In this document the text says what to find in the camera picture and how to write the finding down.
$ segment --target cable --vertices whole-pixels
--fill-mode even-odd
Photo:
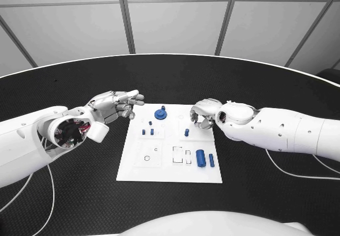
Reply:
[[[332,168],[320,161],[320,159],[316,157],[316,155],[313,155],[313,156],[314,156],[314,158],[317,159],[317,161],[323,164],[324,167],[327,167],[332,171],[334,171],[336,173],[340,174],[340,171],[336,171],[334,169],[332,169]]]
[[[48,222],[49,222],[49,219],[51,219],[51,216],[52,216],[52,212],[53,212],[53,208],[55,208],[55,183],[53,183],[53,176],[52,176],[52,171],[51,171],[51,168],[49,168],[49,165],[48,165],[48,170],[49,170],[49,175],[51,175],[51,181],[52,181],[52,190],[53,190],[53,202],[52,202],[52,209],[51,209],[51,213],[49,213],[49,217],[48,217],[48,220],[45,222],[45,225],[42,226],[42,228],[39,229],[39,231],[32,235],[32,236],[36,236],[40,231],[43,230]]]
[[[4,207],[3,207],[2,210],[0,210],[0,212],[7,208],[7,206],[9,206],[9,205],[12,204],[12,202],[16,200],[16,198],[17,198],[17,196],[20,195],[22,191],[25,190],[25,188],[26,188],[26,186],[28,186],[28,183],[29,183],[29,181],[30,181],[32,175],[33,175],[33,174],[30,174],[30,176],[29,176],[29,178],[28,178],[28,181],[26,181],[26,183],[25,183],[25,185],[23,185],[20,191],[17,192],[16,196],[12,198],[12,200],[9,201],[9,203],[4,205]]]
[[[285,171],[278,167],[278,165],[275,164],[275,162],[274,162],[274,160],[272,160],[272,158],[271,158],[271,155],[270,155],[268,150],[265,150],[265,151],[267,151],[268,157],[270,157],[270,159],[271,159],[271,161],[272,161],[275,167],[277,167],[285,174],[288,174],[288,175],[291,175],[291,176],[294,176],[294,177],[300,177],[300,178],[316,178],[316,179],[333,179],[333,180],[340,180],[340,178],[334,178],[334,177],[298,176],[298,175],[294,175],[294,174],[285,172]]]

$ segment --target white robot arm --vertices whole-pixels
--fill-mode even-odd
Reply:
[[[226,137],[272,151],[308,153],[340,161],[340,120],[316,118],[285,109],[257,110],[244,103],[215,99],[196,103],[190,111],[196,126],[216,124]]]
[[[0,122],[0,188],[23,179],[82,144],[98,143],[120,116],[134,119],[131,105],[144,105],[138,90],[105,92],[84,107],[49,107]]]

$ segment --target wiring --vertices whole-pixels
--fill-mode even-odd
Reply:
[[[22,191],[25,190],[25,188],[26,188],[26,186],[28,186],[28,184],[29,184],[32,175],[33,175],[33,174],[30,174],[30,176],[29,176],[29,178],[28,178],[28,181],[26,181],[26,183],[25,183],[25,185],[23,185],[20,191],[17,192],[16,196],[12,198],[12,200],[10,200],[9,203],[4,205],[4,207],[0,209],[0,212],[2,212],[2,211],[7,208],[7,206],[13,203],[13,201],[16,200],[16,198],[17,198],[17,196],[20,195]]]
[[[316,155],[313,155],[313,156],[314,156],[314,158],[317,159],[317,161],[323,164],[324,167],[327,167],[332,171],[334,171],[336,173],[340,174],[340,171],[336,171],[334,169],[332,169],[332,168],[320,161],[320,159],[316,157]]]
[[[49,170],[49,176],[51,176],[51,182],[52,182],[52,190],[53,190],[52,208],[51,208],[51,213],[49,213],[49,217],[48,217],[48,220],[45,222],[45,225],[42,226],[39,231],[32,236],[36,236],[40,233],[40,231],[43,230],[43,228],[45,228],[45,226],[46,226],[46,224],[49,222],[49,219],[51,219],[51,216],[52,216],[52,213],[53,213],[53,208],[55,208],[55,183],[53,183],[53,176],[52,176],[52,171],[51,171],[49,165],[48,165],[48,170]]]
[[[270,155],[268,150],[265,150],[265,152],[267,152],[267,155],[268,155],[268,157],[270,157],[270,159],[271,159],[272,164],[275,165],[275,167],[277,167],[285,174],[288,174],[288,175],[291,175],[291,176],[294,176],[294,177],[300,177],[300,178],[316,178],[316,179],[333,179],[333,180],[340,180],[340,178],[334,178],[334,177],[300,176],[300,175],[295,175],[295,174],[288,173],[287,171],[284,171],[284,170],[278,167],[277,163],[274,162],[274,160],[272,160],[272,158],[271,158],[271,155]]]

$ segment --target round table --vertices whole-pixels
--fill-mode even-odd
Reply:
[[[340,119],[340,88],[321,78],[255,61],[199,55],[124,55],[78,60],[0,78],[0,121],[51,106],[72,109],[113,90],[138,89],[146,103],[195,104],[203,98]],[[265,150],[229,140],[213,127],[223,184],[115,181],[128,119],[110,125],[101,144],[87,140],[52,164],[55,209],[40,235],[117,234],[182,212],[221,210],[300,222],[317,235],[340,233],[340,182],[284,174]],[[298,175],[339,177],[311,155],[271,152]],[[340,163],[320,158],[334,169]],[[0,189],[0,207],[26,179]],[[28,236],[52,205],[48,168],[0,213],[3,235]]]

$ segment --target black table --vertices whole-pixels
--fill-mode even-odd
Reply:
[[[340,119],[340,88],[316,77],[245,60],[193,55],[130,55],[38,68],[0,79],[0,121],[62,105],[69,109],[110,90],[138,89],[147,103],[195,104],[203,98]],[[117,182],[128,119],[110,124],[101,144],[87,140],[52,164],[55,211],[40,235],[121,233],[170,214],[199,210],[248,213],[300,222],[317,235],[340,235],[340,182],[284,174],[265,151],[213,128],[223,184]],[[311,155],[271,152],[295,174],[340,177]],[[340,163],[320,158],[340,170]],[[0,207],[26,179],[0,189]],[[2,234],[29,236],[52,205],[48,168],[0,213]]]

